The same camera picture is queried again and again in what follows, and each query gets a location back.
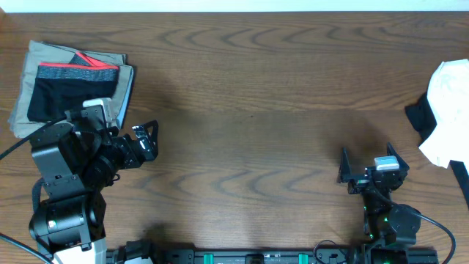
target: black cloth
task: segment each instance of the black cloth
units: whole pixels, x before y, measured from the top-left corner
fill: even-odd
[[[29,103],[29,121],[55,120],[66,110],[81,109],[85,100],[112,97],[119,71],[114,67],[96,67],[76,55],[68,65],[41,64]]]
[[[412,124],[413,128],[420,134],[420,137],[425,141],[432,134],[437,126],[435,116],[430,108],[426,93],[418,99],[414,106],[407,106],[405,114]],[[462,194],[466,200],[469,208],[469,174],[463,162],[450,161],[449,165],[453,169],[454,176],[461,187]]]

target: stack of folded clothes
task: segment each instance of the stack of folded clothes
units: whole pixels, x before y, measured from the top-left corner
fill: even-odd
[[[124,54],[78,51],[59,45],[29,43],[21,75],[20,95],[8,123],[18,138],[46,122],[81,108],[85,100],[111,98],[122,127],[132,88],[133,68]]]

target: wooden table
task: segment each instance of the wooden table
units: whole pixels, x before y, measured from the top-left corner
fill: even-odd
[[[394,200],[454,233],[469,262],[468,207],[432,165],[404,107],[442,61],[469,56],[467,13],[7,15],[0,33],[0,149],[30,40],[128,54],[137,69],[123,132],[157,119],[160,155],[103,195],[110,248],[152,238],[200,248],[312,248],[364,238],[363,204],[336,183],[341,147],[373,164],[391,142],[410,165]],[[29,236],[40,176],[25,145],[0,163],[0,227]],[[450,241],[422,222],[440,261]],[[36,263],[0,243],[0,262]]]

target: green tape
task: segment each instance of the green tape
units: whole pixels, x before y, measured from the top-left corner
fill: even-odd
[[[204,254],[204,264],[213,264],[213,254]]]
[[[308,264],[308,255],[307,254],[298,255],[298,264]]]

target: white background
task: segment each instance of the white background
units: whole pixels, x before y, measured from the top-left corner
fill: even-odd
[[[5,12],[469,11],[469,0],[0,0]]]

